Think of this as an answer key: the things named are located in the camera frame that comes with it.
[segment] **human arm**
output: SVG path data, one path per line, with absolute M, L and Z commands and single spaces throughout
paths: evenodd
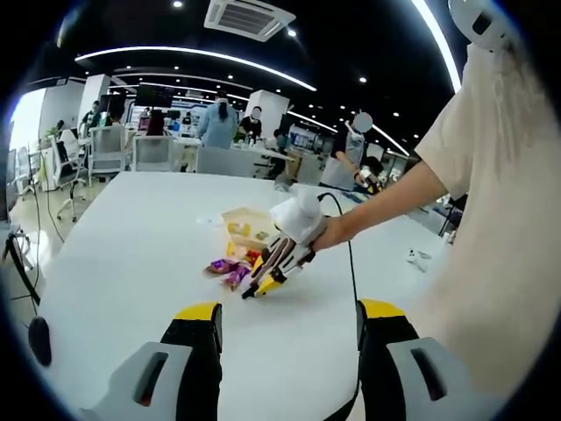
M 206 109 L 204 114 L 202 114 L 202 118 L 199 121 L 199 130 L 197 132 L 197 137 L 202 139 L 204 133 L 206 133 L 207 129 L 209 128 L 209 108 Z
M 425 162 L 420 162 L 396 184 L 342 217 L 330 218 L 328 229 L 313 245 L 314 251 L 336 246 L 359 232 L 437 200 L 446 187 Z

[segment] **wall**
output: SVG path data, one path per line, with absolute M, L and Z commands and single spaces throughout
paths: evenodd
M 66 85 L 47 88 L 41 110 L 39 136 L 56 126 L 59 120 L 70 127 L 77 127 L 80 122 L 78 114 L 84 91 L 83 83 L 68 81 Z

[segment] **robotic hand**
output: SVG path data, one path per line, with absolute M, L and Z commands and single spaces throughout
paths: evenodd
M 315 257 L 310 245 L 327 227 L 315 196 L 291 197 L 272 208 L 271 216 L 280 234 L 272 238 L 255 262 L 252 283 L 242 295 L 244 299 L 263 296 L 299 273 L 302 264 Z

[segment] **white table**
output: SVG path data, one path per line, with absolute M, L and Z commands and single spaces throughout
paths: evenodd
M 321 192 L 324 189 L 300 186 Z M 224 255 L 219 215 L 285 200 L 273 182 L 219 175 L 121 173 L 89 206 L 46 268 L 39 308 L 50 326 L 45 378 L 71 410 L 93 406 L 111 373 L 174 314 L 224 306 L 220 420 L 320 420 L 356 385 L 356 313 L 346 246 L 321 252 L 281 289 L 243 301 L 204 267 Z M 350 209 L 353 204 L 344 201 Z M 335 215 L 326 198 L 323 210 Z M 403 303 L 425 284 L 405 262 L 441 239 L 403 217 L 353 242 L 359 296 Z

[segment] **blue shirt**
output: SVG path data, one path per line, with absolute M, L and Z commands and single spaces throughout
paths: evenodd
M 199 137 L 205 146 L 230 149 L 234 134 L 238 129 L 238 114 L 227 103 L 228 117 L 223 120 L 218 115 L 220 103 L 210 105 L 199 122 Z

